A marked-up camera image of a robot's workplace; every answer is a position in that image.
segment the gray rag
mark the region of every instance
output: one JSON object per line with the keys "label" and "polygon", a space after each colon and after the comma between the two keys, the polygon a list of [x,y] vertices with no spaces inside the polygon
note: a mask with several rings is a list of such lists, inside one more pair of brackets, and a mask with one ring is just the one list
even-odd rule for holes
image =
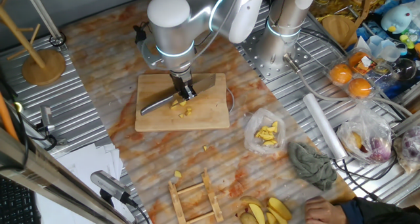
{"label": "gray rag", "polygon": [[337,173],[327,155],[318,154],[315,148],[304,143],[290,142],[287,151],[299,178],[321,190],[331,189]]}

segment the rolled plastic wrap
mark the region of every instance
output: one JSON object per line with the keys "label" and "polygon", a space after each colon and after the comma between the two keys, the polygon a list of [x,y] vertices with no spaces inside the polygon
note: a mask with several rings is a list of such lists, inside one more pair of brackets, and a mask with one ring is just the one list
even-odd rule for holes
{"label": "rolled plastic wrap", "polygon": [[315,96],[310,93],[303,97],[303,102],[306,104],[306,107],[314,118],[322,136],[324,136],[325,142],[334,155],[334,159],[341,160],[347,157],[346,150],[341,145],[339,138],[335,134]]}

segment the kitchen knife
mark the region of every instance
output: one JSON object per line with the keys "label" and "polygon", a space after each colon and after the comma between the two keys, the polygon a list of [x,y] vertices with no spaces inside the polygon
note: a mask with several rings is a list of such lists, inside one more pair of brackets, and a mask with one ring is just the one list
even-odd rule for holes
{"label": "kitchen knife", "polygon": [[[192,91],[193,91],[193,98],[196,97],[197,95],[199,95],[201,92],[204,92],[208,89],[210,89],[211,87],[213,87],[216,84],[216,75],[213,74],[212,76],[202,79],[200,81],[198,81],[197,83],[193,83],[192,84]],[[154,110],[160,108],[161,106],[167,104],[168,102],[172,102],[173,99],[175,98],[175,95],[178,94],[179,92],[176,93],[172,93],[169,94],[166,97],[163,97],[162,99],[158,100],[157,102],[154,102],[148,106],[146,106],[145,108],[143,108],[140,111],[140,114],[143,116],[149,112],[153,112]],[[178,102],[175,105],[178,105],[181,102],[184,102],[184,98],[182,98],[183,100],[181,100],[180,102]]]}

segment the keyboard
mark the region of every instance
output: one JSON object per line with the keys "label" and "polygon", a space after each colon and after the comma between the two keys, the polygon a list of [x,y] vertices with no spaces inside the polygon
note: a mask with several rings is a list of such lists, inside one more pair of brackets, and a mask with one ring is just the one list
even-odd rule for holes
{"label": "keyboard", "polygon": [[0,224],[40,224],[34,192],[0,177]]}

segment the marble-patterned surface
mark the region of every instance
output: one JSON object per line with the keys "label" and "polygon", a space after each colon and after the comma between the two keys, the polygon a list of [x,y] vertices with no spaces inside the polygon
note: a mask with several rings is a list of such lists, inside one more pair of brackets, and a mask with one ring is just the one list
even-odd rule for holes
{"label": "marble-patterned surface", "polygon": [[[155,224],[177,223],[167,182],[178,189],[201,182],[201,172],[209,171],[225,223],[239,223],[236,213],[246,206],[239,197],[252,195],[266,202],[276,196],[293,212],[290,223],[302,223],[303,203],[316,195],[329,200],[354,197],[339,178],[332,190],[321,192],[296,177],[285,151],[258,156],[243,146],[243,129],[250,115],[261,107],[283,115],[289,141],[311,143],[295,120],[285,111],[235,47],[216,38],[197,59],[194,73],[225,73],[235,105],[230,128],[211,131],[137,133],[134,130],[137,77],[164,74],[150,70],[134,43],[133,25],[147,21],[151,0],[97,14],[65,27],[74,66],[98,110],[111,140],[121,151],[121,159]],[[232,105],[227,93],[228,107]],[[182,178],[173,176],[182,172]],[[205,189],[180,196],[187,219],[211,210]],[[214,217],[198,223],[215,223]]]}

